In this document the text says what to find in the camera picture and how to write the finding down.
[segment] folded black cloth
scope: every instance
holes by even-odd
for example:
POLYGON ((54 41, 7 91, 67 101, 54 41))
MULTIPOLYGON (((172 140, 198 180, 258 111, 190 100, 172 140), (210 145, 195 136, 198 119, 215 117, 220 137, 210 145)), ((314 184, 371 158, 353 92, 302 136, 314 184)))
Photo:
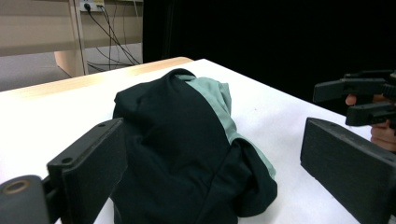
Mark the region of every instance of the folded black cloth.
POLYGON ((115 103, 129 164, 111 195, 115 223, 233 224, 276 198, 276 171, 237 133, 226 83, 175 69, 115 103))

